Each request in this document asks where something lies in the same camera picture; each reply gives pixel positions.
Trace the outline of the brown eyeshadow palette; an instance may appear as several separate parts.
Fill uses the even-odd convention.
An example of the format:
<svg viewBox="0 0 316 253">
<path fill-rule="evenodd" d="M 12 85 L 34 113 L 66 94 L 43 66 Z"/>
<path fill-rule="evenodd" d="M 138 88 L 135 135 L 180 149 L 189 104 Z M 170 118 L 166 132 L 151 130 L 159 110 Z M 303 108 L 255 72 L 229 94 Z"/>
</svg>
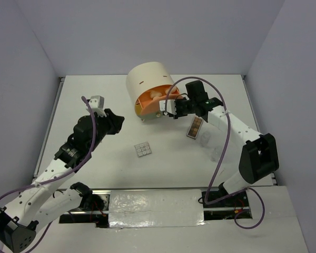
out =
<svg viewBox="0 0 316 253">
<path fill-rule="evenodd" d="M 188 131 L 187 131 L 186 136 L 188 138 L 195 140 L 198 136 L 198 133 L 199 133 L 199 130 L 202 126 L 202 123 L 203 123 L 203 120 L 201 118 L 198 118 L 197 116 L 195 116 L 193 118 L 193 121 L 192 121 Z"/>
</svg>

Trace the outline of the orange top drawer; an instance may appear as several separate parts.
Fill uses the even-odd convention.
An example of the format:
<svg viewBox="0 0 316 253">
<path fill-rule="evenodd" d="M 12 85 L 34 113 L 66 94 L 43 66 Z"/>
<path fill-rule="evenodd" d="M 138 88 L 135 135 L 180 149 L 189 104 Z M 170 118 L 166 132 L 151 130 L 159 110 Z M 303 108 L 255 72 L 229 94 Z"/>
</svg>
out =
<svg viewBox="0 0 316 253">
<path fill-rule="evenodd" d="M 156 86 L 143 92 L 135 102 L 136 115 L 141 119 L 144 119 L 148 116 L 153 116 L 154 118 L 157 118 L 157 114 L 161 115 L 159 109 L 159 101 L 166 99 L 167 94 L 165 94 L 165 90 L 170 89 L 171 86 L 172 84 Z M 153 101 L 153 97 L 150 97 L 150 91 L 152 90 L 162 93 L 161 99 L 159 101 Z"/>
</svg>

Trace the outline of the clear grey eyeshadow palette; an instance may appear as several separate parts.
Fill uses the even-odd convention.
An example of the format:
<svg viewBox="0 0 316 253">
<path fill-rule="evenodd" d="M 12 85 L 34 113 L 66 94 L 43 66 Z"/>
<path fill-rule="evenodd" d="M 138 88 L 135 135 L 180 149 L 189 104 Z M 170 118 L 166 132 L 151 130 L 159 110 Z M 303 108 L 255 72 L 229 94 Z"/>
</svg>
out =
<svg viewBox="0 0 316 253">
<path fill-rule="evenodd" d="M 136 144 L 134 148 L 138 158 L 152 154 L 152 150 L 148 142 Z"/>
</svg>

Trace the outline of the beige gourd makeup sponge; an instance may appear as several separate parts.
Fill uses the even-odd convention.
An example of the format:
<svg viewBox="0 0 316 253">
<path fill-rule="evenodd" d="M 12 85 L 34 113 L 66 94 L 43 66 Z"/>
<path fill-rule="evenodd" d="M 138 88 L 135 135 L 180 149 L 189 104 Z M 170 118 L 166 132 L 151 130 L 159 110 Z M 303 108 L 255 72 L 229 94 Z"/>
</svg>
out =
<svg viewBox="0 0 316 253">
<path fill-rule="evenodd" d="M 158 92 L 158 91 L 150 91 L 150 97 L 156 97 L 156 96 L 158 96 L 158 97 L 161 97 L 162 96 L 162 93 L 160 93 L 160 92 Z"/>
</svg>

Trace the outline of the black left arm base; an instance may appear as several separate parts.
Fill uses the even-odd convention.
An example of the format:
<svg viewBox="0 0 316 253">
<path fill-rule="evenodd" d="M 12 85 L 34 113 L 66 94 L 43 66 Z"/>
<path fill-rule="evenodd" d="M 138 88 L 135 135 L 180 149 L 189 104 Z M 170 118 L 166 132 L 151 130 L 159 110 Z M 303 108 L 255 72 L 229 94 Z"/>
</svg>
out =
<svg viewBox="0 0 316 253">
<path fill-rule="evenodd" d="M 110 194 L 96 194 L 92 189 L 81 182 L 72 184 L 70 189 L 77 190 L 82 199 L 80 200 L 80 204 L 77 208 L 74 208 L 60 216 L 59 223 L 91 223 L 97 228 L 108 228 L 108 206 L 110 203 Z"/>
</svg>

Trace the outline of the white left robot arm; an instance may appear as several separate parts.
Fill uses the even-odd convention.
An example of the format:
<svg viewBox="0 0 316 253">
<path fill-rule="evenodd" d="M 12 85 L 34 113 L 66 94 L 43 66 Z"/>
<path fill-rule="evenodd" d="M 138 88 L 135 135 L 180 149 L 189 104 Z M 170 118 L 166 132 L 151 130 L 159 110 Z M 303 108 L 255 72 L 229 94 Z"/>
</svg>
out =
<svg viewBox="0 0 316 253">
<path fill-rule="evenodd" d="M 72 184 L 58 197 L 53 194 L 87 163 L 106 135 L 120 132 L 124 120 L 110 109 L 97 109 L 81 117 L 44 172 L 0 207 L 0 241 L 9 250 L 30 251 L 37 233 L 67 211 L 104 206 L 103 200 L 81 182 Z"/>
</svg>

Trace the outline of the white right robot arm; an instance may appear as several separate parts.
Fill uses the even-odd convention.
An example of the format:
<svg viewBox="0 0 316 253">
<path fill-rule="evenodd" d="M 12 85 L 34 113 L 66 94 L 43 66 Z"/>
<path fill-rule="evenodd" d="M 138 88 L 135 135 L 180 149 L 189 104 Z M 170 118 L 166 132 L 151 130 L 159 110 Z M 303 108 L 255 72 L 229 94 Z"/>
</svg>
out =
<svg viewBox="0 0 316 253">
<path fill-rule="evenodd" d="M 210 181 L 214 179 L 224 160 L 230 141 L 240 147 L 241 154 L 236 172 L 219 185 L 219 202 L 224 206 L 232 205 L 238 193 L 247 190 L 251 185 L 277 171 L 279 158 L 275 137 L 262 134 L 252 129 L 228 110 L 223 95 L 210 98 L 204 89 L 205 79 L 193 77 L 186 84 L 186 97 L 175 99 L 167 97 L 160 103 L 164 113 L 174 119 L 194 114 L 206 123 L 226 134 L 222 153 Z"/>
</svg>

